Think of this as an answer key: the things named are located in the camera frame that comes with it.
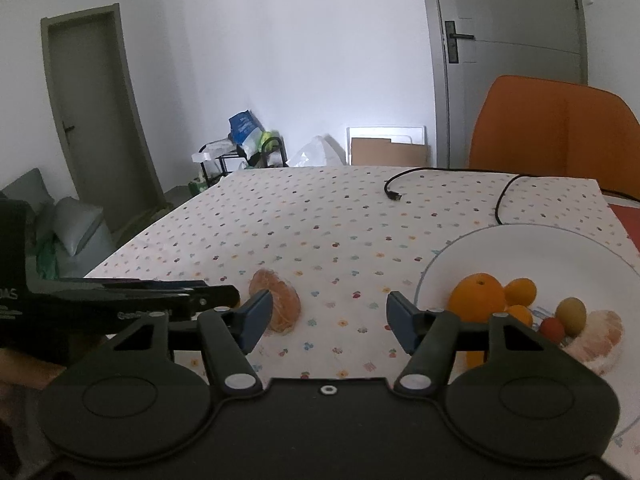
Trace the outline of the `person's left hand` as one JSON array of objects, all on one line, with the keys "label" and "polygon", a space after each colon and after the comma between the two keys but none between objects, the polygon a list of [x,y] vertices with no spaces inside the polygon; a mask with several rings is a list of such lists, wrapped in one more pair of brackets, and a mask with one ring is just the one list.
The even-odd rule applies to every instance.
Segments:
[{"label": "person's left hand", "polygon": [[38,361],[29,356],[2,349],[0,356],[1,418],[7,419],[11,415],[11,396],[16,387],[42,390],[64,370],[64,366]]}]

